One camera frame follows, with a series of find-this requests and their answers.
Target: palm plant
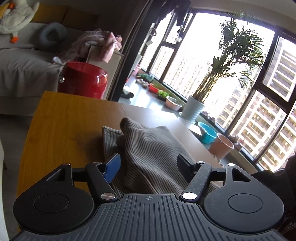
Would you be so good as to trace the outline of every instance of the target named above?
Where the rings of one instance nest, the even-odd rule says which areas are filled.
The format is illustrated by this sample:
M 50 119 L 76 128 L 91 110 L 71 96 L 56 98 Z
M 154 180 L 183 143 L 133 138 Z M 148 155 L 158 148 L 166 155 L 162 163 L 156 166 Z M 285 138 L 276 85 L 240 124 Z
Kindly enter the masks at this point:
M 261 49 L 262 38 L 258 37 L 254 30 L 247 29 L 244 24 L 241 29 L 237 26 L 237 19 L 246 21 L 251 19 L 252 22 L 256 20 L 245 12 L 227 15 L 230 19 L 220 24 L 222 36 L 219 40 L 219 49 L 222 53 L 213 58 L 213 64 L 192 96 L 201 103 L 204 103 L 219 78 L 234 77 L 239 74 L 238 80 L 241 88 L 251 87 L 253 85 L 252 71 L 261 68 L 264 62 Z M 246 64 L 248 68 L 236 73 L 232 69 L 236 64 Z

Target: white plush toy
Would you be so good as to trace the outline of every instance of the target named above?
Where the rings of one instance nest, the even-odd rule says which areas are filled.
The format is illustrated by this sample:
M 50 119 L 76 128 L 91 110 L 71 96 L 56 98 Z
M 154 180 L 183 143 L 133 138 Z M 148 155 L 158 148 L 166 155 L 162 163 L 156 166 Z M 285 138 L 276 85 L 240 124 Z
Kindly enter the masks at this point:
M 30 7 L 26 0 L 12 0 L 0 19 L 0 34 L 12 34 L 10 42 L 15 43 L 17 32 L 33 19 L 38 7 L 39 2 Z

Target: apartment building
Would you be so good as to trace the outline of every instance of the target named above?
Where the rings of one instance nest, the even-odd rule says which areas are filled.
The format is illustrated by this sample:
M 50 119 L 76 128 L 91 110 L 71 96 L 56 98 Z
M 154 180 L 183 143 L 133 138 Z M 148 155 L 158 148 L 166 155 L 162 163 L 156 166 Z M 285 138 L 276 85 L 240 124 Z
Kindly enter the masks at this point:
M 271 66 L 263 83 L 285 100 L 289 100 L 296 83 L 296 57 L 289 45 L 280 39 Z M 245 101 L 248 90 L 237 87 L 217 118 L 217 123 L 227 128 Z M 256 157 L 278 127 L 285 113 L 272 101 L 257 92 L 231 134 L 237 134 L 244 147 Z M 296 108 L 289 116 L 279 136 L 259 163 L 269 170 L 284 167 L 287 158 L 296 150 Z

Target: white flower pot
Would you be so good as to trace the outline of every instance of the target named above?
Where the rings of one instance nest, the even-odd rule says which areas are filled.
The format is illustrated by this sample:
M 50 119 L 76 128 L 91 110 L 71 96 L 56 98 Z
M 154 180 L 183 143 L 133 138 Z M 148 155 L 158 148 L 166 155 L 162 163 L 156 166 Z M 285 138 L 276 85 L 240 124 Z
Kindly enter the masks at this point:
M 194 124 L 196 117 L 201 113 L 204 107 L 205 104 L 189 96 L 185 108 L 182 111 L 181 117 Z

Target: black window frame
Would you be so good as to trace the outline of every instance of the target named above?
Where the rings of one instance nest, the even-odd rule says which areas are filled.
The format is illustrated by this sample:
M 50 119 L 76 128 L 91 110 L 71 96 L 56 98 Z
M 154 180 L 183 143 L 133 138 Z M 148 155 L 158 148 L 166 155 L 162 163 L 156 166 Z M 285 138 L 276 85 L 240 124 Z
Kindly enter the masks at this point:
M 210 14 L 219 14 L 219 15 L 224 15 L 225 13 L 221 12 L 221 11 L 215 11 L 215 10 L 208 10 L 208 9 L 190 9 L 186 19 L 185 19 L 185 26 L 188 22 L 188 18 L 190 13 L 193 14 L 193 16 L 191 17 L 190 21 L 188 22 L 188 25 L 183 33 L 183 38 L 186 36 L 186 33 L 188 32 L 195 16 L 197 13 L 202 12 L 202 13 L 210 13 Z M 176 15 L 174 14 L 168 24 L 168 27 L 166 29 L 166 32 L 164 34 L 164 37 L 161 41 L 161 43 L 159 44 L 159 46 L 157 47 L 150 63 L 147 69 L 145 69 L 145 71 L 147 73 L 150 73 L 151 68 L 157 58 L 157 55 L 160 51 L 161 46 L 165 46 L 165 47 L 169 47 L 169 48 L 173 48 L 174 52 L 172 54 L 172 56 L 170 57 L 168 64 L 166 65 L 162 75 L 160 78 L 157 78 L 156 76 L 154 76 L 154 78 L 161 83 L 164 87 L 166 87 L 167 89 L 169 89 L 170 91 L 172 91 L 176 96 L 178 96 L 181 100 L 183 100 L 184 102 L 187 102 L 187 99 L 181 95 L 180 93 L 178 93 L 176 90 L 174 90 L 172 87 L 170 87 L 169 85 L 167 85 L 166 83 L 163 82 L 176 54 L 177 51 L 179 50 L 179 47 L 182 43 L 182 41 L 177 42 L 175 44 L 172 43 L 168 43 L 166 42 L 166 38 L 168 36 L 168 34 L 170 33 L 174 23 L 176 22 Z M 266 59 L 264 61 L 264 64 L 262 66 L 262 69 L 260 71 L 260 73 L 257 76 L 257 79 L 254 83 L 254 86 L 251 88 L 247 98 L 245 99 L 244 103 L 242 104 L 241 108 L 239 109 L 239 111 L 237 112 L 236 116 L 233 118 L 233 120 L 231 121 L 230 125 L 227 127 L 226 130 L 224 130 L 220 125 L 212 122 L 211 120 L 207 119 L 207 117 L 205 115 L 203 115 L 202 113 L 200 114 L 203 118 L 207 119 L 208 122 L 210 122 L 213 126 L 215 126 L 215 128 L 222 134 L 228 136 L 230 134 L 230 132 L 234 129 L 235 125 L 237 124 L 237 122 L 240 120 L 241 116 L 243 115 L 243 113 L 245 112 L 248 104 L 250 103 L 250 101 L 252 100 L 252 97 L 254 96 L 254 94 L 256 93 L 256 91 L 258 91 L 259 93 L 261 93 L 262 95 L 264 95 L 265 97 L 267 97 L 269 100 L 271 100 L 274 104 L 276 104 L 278 107 L 280 107 L 285 113 L 285 117 L 281 120 L 280 124 L 278 125 L 278 127 L 276 128 L 276 130 L 274 131 L 274 133 L 272 134 L 271 138 L 269 139 L 269 141 L 267 142 L 267 144 L 262 148 L 262 150 L 259 152 L 259 154 L 254 158 L 253 156 L 250 155 L 250 153 L 245 150 L 244 148 L 242 148 L 240 150 L 240 153 L 258 170 L 261 171 L 263 170 L 263 167 L 260 166 L 260 164 L 258 163 L 260 161 L 260 159 L 267 153 L 268 149 L 272 146 L 272 144 L 274 143 L 274 141 L 276 140 L 277 136 L 279 135 L 279 133 L 282 131 L 285 123 L 287 122 L 289 116 L 291 115 L 293 109 L 294 109 L 294 105 L 296 102 L 296 87 L 294 88 L 290 99 L 288 101 L 286 101 L 285 99 L 283 99 L 282 97 L 280 97 L 277 93 L 275 93 L 272 89 L 270 89 L 269 87 L 267 87 L 266 85 L 263 84 L 263 80 L 267 74 L 267 71 L 269 70 L 269 67 L 271 65 L 271 62 L 273 60 L 278 42 L 279 42 L 279 38 L 283 37 L 286 40 L 291 41 L 292 43 L 296 44 L 296 34 L 282 28 L 279 26 L 274 26 L 271 25 L 269 23 L 263 22 L 263 21 L 257 21 L 254 24 L 256 25 L 260 25 L 262 27 L 268 28 L 272 31 L 274 31 L 274 38 L 272 40 L 270 49 L 268 51 L 268 54 L 266 56 Z

